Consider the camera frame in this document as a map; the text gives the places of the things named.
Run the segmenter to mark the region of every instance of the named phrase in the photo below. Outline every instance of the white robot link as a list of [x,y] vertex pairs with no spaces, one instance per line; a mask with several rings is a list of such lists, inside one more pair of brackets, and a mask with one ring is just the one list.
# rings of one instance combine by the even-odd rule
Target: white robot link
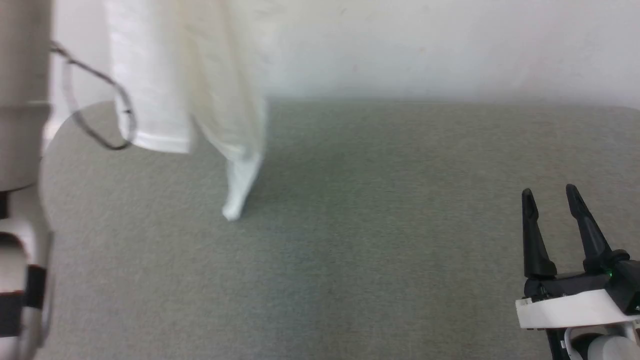
[[0,241],[18,243],[26,258],[22,286],[0,281],[0,360],[32,359],[51,313],[52,236],[38,196],[50,113],[51,6],[51,0],[0,1]]
[[580,229],[584,272],[558,275],[540,234],[533,194],[522,192],[527,281],[524,298],[516,301],[520,327],[544,330],[553,360],[640,359],[640,262],[611,250],[574,185],[566,186],[566,196]]

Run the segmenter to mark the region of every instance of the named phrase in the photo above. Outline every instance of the black cable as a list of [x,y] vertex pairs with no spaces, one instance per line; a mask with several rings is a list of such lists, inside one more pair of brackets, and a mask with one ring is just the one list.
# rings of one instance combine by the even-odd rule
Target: black cable
[[[62,87],[63,87],[65,100],[67,101],[67,106],[69,107],[69,111],[71,112],[71,117],[74,119],[76,124],[82,129],[82,131],[84,131],[87,135],[92,137],[98,144],[100,144],[105,149],[118,151],[118,150],[124,150],[130,147],[131,144],[133,143],[133,140],[136,137],[138,120],[136,119],[136,114],[133,112],[133,106],[131,104],[131,100],[129,99],[129,94],[127,94],[127,91],[120,84],[113,81],[106,74],[99,72],[91,68],[89,65],[75,59],[64,47],[62,47],[59,43],[55,41],[51,42],[51,52],[62,56],[66,60],[63,67],[63,72],[62,72]],[[103,138],[100,134],[98,134],[96,130],[92,129],[88,125],[86,119],[84,118],[84,115],[79,109],[76,98],[74,97],[73,73],[72,73],[72,70],[73,70],[72,67],[74,65],[78,66],[80,69],[83,69],[89,74],[95,76],[96,78],[103,80],[104,82],[113,86],[116,89],[117,94],[120,96],[122,100],[122,104],[125,107],[124,112],[127,114],[129,118],[129,129],[127,133],[127,138],[124,139],[124,143],[122,145],[113,145],[109,143],[107,140],[105,140],[105,138]]]

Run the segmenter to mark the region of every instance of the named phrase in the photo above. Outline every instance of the white cloth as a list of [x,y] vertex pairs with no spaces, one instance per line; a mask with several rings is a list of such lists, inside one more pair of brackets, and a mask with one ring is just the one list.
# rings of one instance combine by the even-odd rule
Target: white cloth
[[[229,161],[223,212],[237,219],[265,141],[266,102],[250,13],[234,0],[105,0],[105,5],[112,73],[129,92],[138,118],[134,143],[189,152],[194,119]],[[127,117],[119,113],[126,135]]]

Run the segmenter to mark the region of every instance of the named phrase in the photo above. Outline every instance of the black band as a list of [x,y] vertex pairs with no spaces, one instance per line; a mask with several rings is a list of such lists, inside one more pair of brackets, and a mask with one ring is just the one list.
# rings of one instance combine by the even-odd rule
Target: black band
[[20,336],[22,298],[21,291],[0,293],[0,338]]
[[27,267],[27,290],[24,293],[24,306],[42,310],[46,285],[47,270],[37,265],[29,265]]
[[9,217],[9,193],[0,192],[0,220]]

